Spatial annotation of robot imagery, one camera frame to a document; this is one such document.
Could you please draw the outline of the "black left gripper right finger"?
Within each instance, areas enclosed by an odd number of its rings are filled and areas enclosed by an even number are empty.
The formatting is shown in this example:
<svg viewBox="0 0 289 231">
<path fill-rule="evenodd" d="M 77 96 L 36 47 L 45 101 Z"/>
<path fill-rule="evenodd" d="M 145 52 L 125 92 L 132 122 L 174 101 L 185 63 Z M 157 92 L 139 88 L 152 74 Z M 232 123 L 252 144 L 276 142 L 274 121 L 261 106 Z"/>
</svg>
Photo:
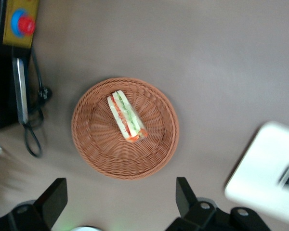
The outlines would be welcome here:
<svg viewBox="0 0 289 231">
<path fill-rule="evenodd" d="M 180 213 L 168 231 L 230 231 L 228 214 L 196 197 L 184 177 L 176 178 L 176 204 Z"/>
</svg>

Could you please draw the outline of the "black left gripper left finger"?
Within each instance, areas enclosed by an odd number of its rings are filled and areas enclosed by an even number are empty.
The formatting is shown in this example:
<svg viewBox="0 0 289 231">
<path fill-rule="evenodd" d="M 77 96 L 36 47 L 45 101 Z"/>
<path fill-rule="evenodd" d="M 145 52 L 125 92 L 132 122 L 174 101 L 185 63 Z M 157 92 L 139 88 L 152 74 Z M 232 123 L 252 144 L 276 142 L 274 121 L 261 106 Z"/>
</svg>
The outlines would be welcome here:
<svg viewBox="0 0 289 231">
<path fill-rule="evenodd" d="M 10 230 L 50 231 L 67 201 L 67 181 L 57 178 L 34 203 L 21 204 L 8 214 Z"/>
</svg>

